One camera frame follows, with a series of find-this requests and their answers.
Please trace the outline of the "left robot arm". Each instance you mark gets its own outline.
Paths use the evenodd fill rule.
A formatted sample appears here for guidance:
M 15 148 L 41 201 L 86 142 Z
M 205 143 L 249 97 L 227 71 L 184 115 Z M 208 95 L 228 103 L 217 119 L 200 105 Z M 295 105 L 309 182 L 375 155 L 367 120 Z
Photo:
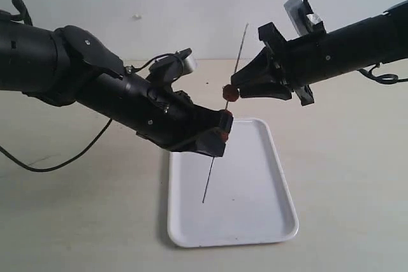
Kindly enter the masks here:
M 222 157 L 233 116 L 194 104 L 172 84 L 193 71 L 190 49 L 162 54 L 140 69 L 127 66 L 77 26 L 33 26 L 23 0 L 1 12 L 1 89 L 52 106 L 80 103 L 170 152 Z

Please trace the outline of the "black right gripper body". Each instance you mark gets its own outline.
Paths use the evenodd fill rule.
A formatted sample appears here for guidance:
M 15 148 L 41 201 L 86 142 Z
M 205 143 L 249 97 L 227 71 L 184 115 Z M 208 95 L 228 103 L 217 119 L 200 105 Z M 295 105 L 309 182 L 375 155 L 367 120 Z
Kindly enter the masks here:
M 309 85 L 300 85 L 295 80 L 295 59 L 297 58 L 295 48 L 317 40 L 320 35 L 322 35 L 321 32 L 312 33 L 288 41 L 273 22 L 258 28 L 259 40 L 272 51 L 276 63 L 279 63 L 282 85 L 298 96 L 302 106 L 314 103 L 314 95 Z

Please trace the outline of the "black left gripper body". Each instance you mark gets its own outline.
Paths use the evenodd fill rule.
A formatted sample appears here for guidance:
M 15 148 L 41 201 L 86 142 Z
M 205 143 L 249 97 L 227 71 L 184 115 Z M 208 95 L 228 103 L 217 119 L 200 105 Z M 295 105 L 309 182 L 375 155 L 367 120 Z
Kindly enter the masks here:
M 156 87 L 134 74 L 127 76 L 127 126 L 170 152 L 194 152 L 197 108 L 182 90 Z

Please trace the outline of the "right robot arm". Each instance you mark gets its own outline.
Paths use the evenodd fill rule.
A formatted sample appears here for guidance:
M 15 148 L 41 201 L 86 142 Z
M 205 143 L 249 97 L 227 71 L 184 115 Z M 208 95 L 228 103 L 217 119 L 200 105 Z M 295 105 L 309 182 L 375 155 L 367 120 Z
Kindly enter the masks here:
M 259 27 L 264 48 L 231 76 L 241 98 L 287 101 L 296 94 L 307 106 L 314 103 L 310 85 L 353 71 L 383 85 L 402 82 L 397 75 L 372 72 L 407 58 L 407 2 L 332 32 L 308 0 L 288 0 L 284 8 L 299 37 L 286 40 L 271 22 Z

